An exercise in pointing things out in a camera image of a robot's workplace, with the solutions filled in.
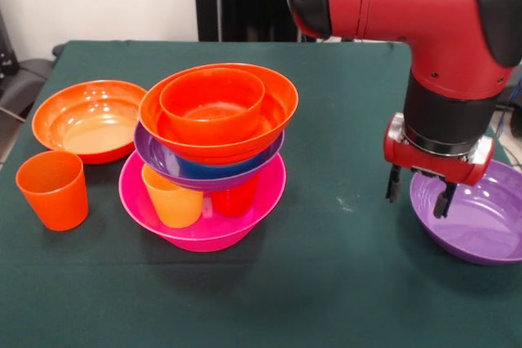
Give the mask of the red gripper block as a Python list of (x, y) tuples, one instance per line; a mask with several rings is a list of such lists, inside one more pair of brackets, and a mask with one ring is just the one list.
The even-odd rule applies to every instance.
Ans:
[(436, 218), (446, 218), (457, 184), (477, 184), (488, 168), (493, 152), (494, 141), (488, 136), (482, 136), (471, 152), (464, 156), (437, 156), (425, 152), (407, 140), (404, 115), (396, 112), (388, 123), (383, 143), (384, 159), (393, 164), (388, 178), (386, 199), (396, 203), (400, 198), (401, 167), (434, 174), (446, 182), (445, 189), (436, 199), (433, 214)]

